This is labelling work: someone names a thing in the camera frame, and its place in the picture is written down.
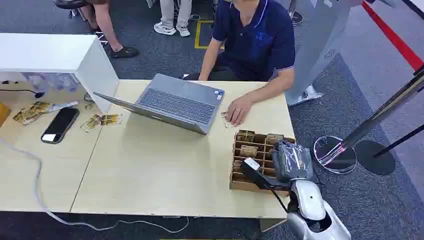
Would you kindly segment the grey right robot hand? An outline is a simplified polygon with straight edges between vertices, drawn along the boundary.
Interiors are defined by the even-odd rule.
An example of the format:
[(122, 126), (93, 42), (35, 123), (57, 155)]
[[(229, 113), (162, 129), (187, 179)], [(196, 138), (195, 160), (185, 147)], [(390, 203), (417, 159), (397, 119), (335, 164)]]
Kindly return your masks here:
[(308, 148), (282, 139), (273, 145), (271, 155), (279, 182), (312, 179), (313, 163)]

